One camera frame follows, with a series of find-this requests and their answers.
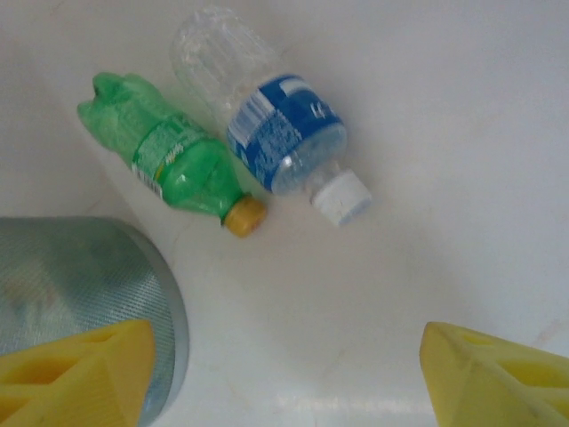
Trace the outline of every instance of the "bottle label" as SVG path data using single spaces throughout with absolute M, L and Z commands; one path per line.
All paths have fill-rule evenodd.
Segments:
M 132 158 L 132 171 L 163 198 L 162 184 L 172 164 L 188 147 L 204 138 L 205 131 L 183 115 L 170 117 L 142 140 Z
M 257 180 L 271 190 L 278 168 L 307 138 L 341 124 L 330 106 L 295 75 L 261 86 L 228 126 L 229 146 Z

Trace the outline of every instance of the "green plastic bottle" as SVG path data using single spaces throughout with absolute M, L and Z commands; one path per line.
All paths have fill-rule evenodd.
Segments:
M 99 73 L 95 98 L 77 107 L 84 126 L 115 151 L 168 205 L 220 217 L 239 237 L 264 220 L 265 206 L 239 187 L 228 149 L 147 80 Z

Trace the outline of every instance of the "blue label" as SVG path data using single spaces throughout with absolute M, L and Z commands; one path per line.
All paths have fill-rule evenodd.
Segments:
M 233 152 L 266 189 L 283 159 L 307 138 L 341 120 L 300 77 L 286 75 L 261 86 L 228 127 Z

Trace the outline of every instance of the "plastic bottle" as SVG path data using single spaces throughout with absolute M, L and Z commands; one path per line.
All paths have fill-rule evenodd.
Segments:
M 92 82 L 94 100 L 77 107 L 81 121 L 164 202 L 217 215 L 239 237 L 263 221 L 265 206 L 239 187 L 225 145 L 169 105 L 151 83 L 112 73 Z
M 340 118 L 230 9 L 195 12 L 170 54 L 176 76 L 209 106 L 233 152 L 266 189 L 305 189 L 335 224 L 370 205 L 367 188 L 337 161 L 348 144 Z

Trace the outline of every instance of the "green label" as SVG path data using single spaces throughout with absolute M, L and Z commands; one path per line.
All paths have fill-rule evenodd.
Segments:
M 132 158 L 132 171 L 147 187 L 162 198 L 160 178 L 188 147 L 207 138 L 204 130 L 184 116 L 160 123 L 142 140 Z

